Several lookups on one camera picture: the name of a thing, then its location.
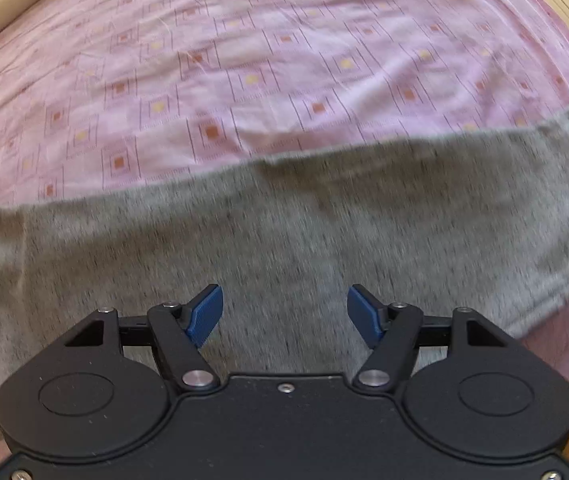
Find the grey speckled pants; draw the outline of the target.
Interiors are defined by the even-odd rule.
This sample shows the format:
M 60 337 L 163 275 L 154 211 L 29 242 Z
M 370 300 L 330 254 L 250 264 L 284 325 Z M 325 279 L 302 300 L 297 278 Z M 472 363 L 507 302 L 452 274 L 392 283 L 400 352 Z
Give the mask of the grey speckled pants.
M 522 336 L 569 302 L 569 110 L 0 208 L 0 385 L 87 314 L 216 283 L 221 373 L 356 370 L 355 283 Z

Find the pink patterned bed sheet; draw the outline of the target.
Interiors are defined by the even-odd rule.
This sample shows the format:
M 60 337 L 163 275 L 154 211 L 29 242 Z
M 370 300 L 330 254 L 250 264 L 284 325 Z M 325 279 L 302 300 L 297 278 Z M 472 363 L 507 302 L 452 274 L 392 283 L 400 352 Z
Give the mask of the pink patterned bed sheet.
M 40 0 L 0 32 L 0 206 L 567 106 L 545 0 Z

